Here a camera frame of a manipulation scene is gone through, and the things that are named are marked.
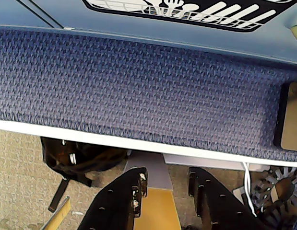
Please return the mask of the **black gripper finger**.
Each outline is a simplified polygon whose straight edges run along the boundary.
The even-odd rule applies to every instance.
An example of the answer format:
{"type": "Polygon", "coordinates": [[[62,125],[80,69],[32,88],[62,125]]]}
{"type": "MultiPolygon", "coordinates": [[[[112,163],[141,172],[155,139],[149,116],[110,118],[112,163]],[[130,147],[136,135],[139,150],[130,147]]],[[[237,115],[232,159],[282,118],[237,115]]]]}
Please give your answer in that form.
{"type": "Polygon", "coordinates": [[[266,227],[212,174],[189,168],[189,195],[207,230],[265,230],[266,227]]]}
{"type": "Polygon", "coordinates": [[[93,199],[79,230],[132,230],[147,197],[145,167],[131,168],[105,186],[93,199]]]}

